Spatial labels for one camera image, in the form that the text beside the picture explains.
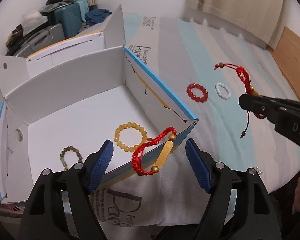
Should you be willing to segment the grey suitcase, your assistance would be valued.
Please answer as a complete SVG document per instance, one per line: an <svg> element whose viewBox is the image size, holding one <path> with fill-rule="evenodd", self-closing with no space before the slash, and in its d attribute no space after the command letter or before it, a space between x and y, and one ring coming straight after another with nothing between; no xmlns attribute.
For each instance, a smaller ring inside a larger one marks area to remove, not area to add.
<svg viewBox="0 0 300 240"><path fill-rule="evenodd" d="M63 28L60 23L33 31L26 36L19 36L7 47L7 56L27 58L31 54L52 44L64 40Z"/></svg>

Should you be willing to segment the red cord bracelet gold tube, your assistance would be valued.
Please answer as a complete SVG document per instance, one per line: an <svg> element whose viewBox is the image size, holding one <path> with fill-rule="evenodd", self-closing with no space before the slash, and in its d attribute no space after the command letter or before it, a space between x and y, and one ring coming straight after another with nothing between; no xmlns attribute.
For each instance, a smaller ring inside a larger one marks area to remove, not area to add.
<svg viewBox="0 0 300 240"><path fill-rule="evenodd" d="M154 139L147 139L132 154L132 168L138 176L158 173L174 148L177 132L168 127Z"/></svg>

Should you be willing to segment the teal suitcase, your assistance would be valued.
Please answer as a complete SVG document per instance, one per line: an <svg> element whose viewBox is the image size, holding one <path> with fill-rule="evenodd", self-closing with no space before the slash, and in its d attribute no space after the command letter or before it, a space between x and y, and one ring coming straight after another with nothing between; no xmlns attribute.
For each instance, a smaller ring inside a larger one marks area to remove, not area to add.
<svg viewBox="0 0 300 240"><path fill-rule="evenodd" d="M87 0L77 0L74 3L64 5L55 10L55 21L63 28L64 37L72 38L79 33L85 15L89 12Z"/></svg>

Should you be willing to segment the beige curtain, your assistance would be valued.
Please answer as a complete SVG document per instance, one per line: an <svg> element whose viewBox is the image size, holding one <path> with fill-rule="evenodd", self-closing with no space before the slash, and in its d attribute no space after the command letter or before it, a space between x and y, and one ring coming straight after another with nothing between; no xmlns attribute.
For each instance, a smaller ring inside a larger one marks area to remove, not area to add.
<svg viewBox="0 0 300 240"><path fill-rule="evenodd" d="M284 0L188 0L192 9L215 15L253 34L275 49L284 26Z"/></svg>

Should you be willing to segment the blue yellow cardboard shoe box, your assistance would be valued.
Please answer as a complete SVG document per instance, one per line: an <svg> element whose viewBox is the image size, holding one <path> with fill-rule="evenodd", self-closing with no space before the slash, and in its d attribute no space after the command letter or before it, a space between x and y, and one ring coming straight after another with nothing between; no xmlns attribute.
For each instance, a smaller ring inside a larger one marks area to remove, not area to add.
<svg viewBox="0 0 300 240"><path fill-rule="evenodd" d="M0 55L0 202L28 200L42 170L64 169L63 148L83 158L115 129L136 122L181 143L198 122L177 95L125 47L121 7L101 31L75 36L27 58Z"/></svg>

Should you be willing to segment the striped bed sheet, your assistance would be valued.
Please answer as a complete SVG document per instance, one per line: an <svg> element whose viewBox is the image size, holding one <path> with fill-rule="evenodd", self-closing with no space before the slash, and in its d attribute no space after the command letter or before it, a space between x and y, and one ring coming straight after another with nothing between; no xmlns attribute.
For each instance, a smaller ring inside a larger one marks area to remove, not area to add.
<svg viewBox="0 0 300 240"><path fill-rule="evenodd" d="M269 192L300 170L300 147L275 132L267 120L247 115L238 104L244 85L219 62L244 67L263 95L295 99L271 54L239 37L177 18L124 15L126 45L198 117L190 133L197 145L234 170L258 166ZM98 219L113 225L197 224L208 194L199 187L180 145L153 176L133 175L94 192Z"/></svg>

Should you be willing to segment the dark blue clothes pile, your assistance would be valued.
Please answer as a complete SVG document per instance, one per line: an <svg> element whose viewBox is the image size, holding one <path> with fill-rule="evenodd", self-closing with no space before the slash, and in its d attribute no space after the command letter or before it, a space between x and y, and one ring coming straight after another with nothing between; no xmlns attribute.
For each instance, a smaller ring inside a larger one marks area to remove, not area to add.
<svg viewBox="0 0 300 240"><path fill-rule="evenodd" d="M93 25L102 23L111 14L112 12L107 9L94 9L86 13L86 24L91 27Z"/></svg>

